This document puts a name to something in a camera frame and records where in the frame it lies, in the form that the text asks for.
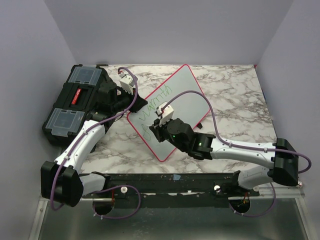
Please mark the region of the pink-framed whiteboard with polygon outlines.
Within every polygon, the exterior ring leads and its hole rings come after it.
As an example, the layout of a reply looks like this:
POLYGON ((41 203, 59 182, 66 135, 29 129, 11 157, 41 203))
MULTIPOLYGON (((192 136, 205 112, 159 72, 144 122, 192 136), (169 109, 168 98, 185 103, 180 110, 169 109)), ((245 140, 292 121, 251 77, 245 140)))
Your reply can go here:
MULTIPOLYGON (((137 113, 129 113, 127 121, 141 137, 146 146, 151 150, 159 162, 164 162, 175 150, 167 141, 158 142, 149 126, 158 118, 156 109, 159 105, 168 102, 178 94, 185 91, 203 93, 200 84, 194 76, 189 65, 184 64, 169 78, 153 90, 145 99, 145 105, 137 113)), ((195 93, 186 93, 169 104, 174 112, 173 118, 179 118, 184 123, 195 128, 210 112, 210 108, 203 97, 195 93)))

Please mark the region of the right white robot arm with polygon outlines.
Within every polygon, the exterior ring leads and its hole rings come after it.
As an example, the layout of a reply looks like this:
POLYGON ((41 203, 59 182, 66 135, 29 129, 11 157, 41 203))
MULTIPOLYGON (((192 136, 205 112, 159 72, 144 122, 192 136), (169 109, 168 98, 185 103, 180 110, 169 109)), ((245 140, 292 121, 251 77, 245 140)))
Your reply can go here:
POLYGON ((179 118, 164 124, 156 119, 149 129, 159 142, 168 141, 196 160, 228 159, 255 164, 236 173, 236 180, 230 183, 230 191, 236 196, 271 182, 288 187, 298 185, 298 156, 286 139, 279 138, 275 143, 220 141, 213 134, 195 132, 179 118))

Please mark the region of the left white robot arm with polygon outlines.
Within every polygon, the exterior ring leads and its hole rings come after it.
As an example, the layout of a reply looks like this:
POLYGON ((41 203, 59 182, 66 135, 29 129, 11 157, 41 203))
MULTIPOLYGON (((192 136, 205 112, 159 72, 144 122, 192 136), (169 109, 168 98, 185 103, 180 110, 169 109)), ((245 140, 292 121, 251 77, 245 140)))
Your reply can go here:
POLYGON ((79 176, 79 170, 96 143, 106 134, 104 124, 127 111, 133 111, 132 107, 138 98, 138 80, 133 76, 132 81, 133 83, 129 83, 126 77, 121 79, 121 82, 131 87, 131 92, 134 93, 129 106, 100 122, 86 120, 66 150, 55 161, 46 161, 42 165, 41 195, 50 200, 52 210, 57 211, 64 205, 73 207, 83 196, 91 193, 96 193, 101 198, 110 194, 111 185, 106 182, 105 176, 98 173, 79 176))

